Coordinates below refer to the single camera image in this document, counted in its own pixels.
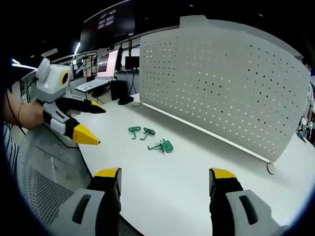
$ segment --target floor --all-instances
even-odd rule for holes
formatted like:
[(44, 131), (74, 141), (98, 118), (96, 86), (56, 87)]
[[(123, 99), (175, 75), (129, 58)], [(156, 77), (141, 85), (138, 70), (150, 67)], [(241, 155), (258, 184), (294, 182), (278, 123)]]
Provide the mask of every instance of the floor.
[[(97, 99), (93, 98), (91, 96), (91, 94), (88, 94), (88, 100), (95, 101), (95, 102), (97, 101)], [(100, 105), (102, 105), (102, 102), (107, 103), (107, 102), (111, 102), (111, 101), (112, 101), (112, 97), (111, 97), (111, 92), (109, 90), (108, 92), (106, 92), (105, 94), (103, 94), (102, 96), (99, 97), (98, 103)], [(79, 114), (78, 112), (73, 112), (73, 116), (76, 116), (78, 114)], [(22, 133), (22, 131), (19, 129), (18, 126), (15, 126), (15, 125), (11, 129), (11, 136), (12, 136), (13, 141), (17, 145), (20, 145), (23, 141), (23, 138), (24, 138), (24, 134)]]

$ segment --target green plastic clip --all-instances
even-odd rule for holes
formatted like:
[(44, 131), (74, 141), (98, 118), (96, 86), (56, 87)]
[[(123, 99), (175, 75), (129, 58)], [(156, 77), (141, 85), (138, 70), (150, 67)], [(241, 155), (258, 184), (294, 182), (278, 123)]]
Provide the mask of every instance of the green plastic clip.
[(166, 153), (170, 153), (174, 149), (174, 147), (170, 141), (163, 139), (163, 141), (160, 140), (160, 142), (161, 143), (157, 146), (154, 146), (154, 147), (148, 146), (148, 150), (153, 150), (153, 149), (159, 148), (160, 150), (165, 151)]
[(145, 136), (144, 136), (144, 138), (140, 139), (142, 141), (145, 140), (149, 134), (151, 134), (151, 135), (155, 135), (156, 134), (156, 132), (154, 130), (152, 130), (152, 129), (143, 128), (143, 130), (144, 130)]
[(130, 127), (128, 128), (128, 131), (133, 133), (134, 137), (132, 138), (132, 140), (135, 140), (137, 138), (136, 136), (136, 132), (137, 131), (140, 131), (141, 130), (141, 127), (140, 126), (135, 126), (135, 127)]

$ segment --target computer monitor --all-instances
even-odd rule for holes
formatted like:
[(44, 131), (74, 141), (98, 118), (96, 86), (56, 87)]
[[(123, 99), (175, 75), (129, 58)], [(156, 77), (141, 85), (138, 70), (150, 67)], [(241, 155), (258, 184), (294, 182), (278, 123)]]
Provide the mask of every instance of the computer monitor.
[(118, 49), (103, 54), (99, 57), (97, 79), (109, 78), (115, 76)]
[(126, 57), (125, 69), (130, 70), (134, 68), (139, 68), (139, 58), (140, 57)]

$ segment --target black screen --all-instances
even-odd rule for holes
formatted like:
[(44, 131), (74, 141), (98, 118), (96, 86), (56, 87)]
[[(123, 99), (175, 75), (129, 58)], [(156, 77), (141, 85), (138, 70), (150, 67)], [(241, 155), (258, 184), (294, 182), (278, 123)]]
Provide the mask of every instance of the black screen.
[(83, 24), (79, 52), (110, 47), (134, 32), (133, 1), (103, 11)]
[(130, 70), (139, 67), (139, 57), (126, 57), (125, 68)]

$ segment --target ceiling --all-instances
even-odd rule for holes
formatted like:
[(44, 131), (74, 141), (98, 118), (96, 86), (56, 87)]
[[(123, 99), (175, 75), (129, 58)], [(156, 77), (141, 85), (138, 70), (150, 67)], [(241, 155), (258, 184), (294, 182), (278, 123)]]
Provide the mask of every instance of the ceiling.
[[(5, 29), (10, 32), (6, 34), (9, 58), (14, 58), (21, 64), (38, 67), (42, 60), (41, 54), (51, 49), (58, 49), (55, 55), (48, 57), (51, 60), (73, 54), (80, 41), (83, 22), (120, 1), (122, 0), (106, 0), (97, 4), (76, 6), (73, 3), (69, 6), (49, 3), (48, 8), (46, 5), (40, 7), (24, 3), (18, 9), (14, 8), (14, 17), (5, 22)], [(233, 21), (266, 31), (282, 39), (302, 55), (315, 58), (311, 11), (271, 11), (270, 8), (233, 11), (232, 6), (218, 7), (208, 2), (209, 4), (193, 0), (136, 0), (135, 34), (178, 25), (180, 16), (205, 15), (208, 19)], [(18, 80), (27, 73), (28, 69), (11, 67), (12, 80)]]

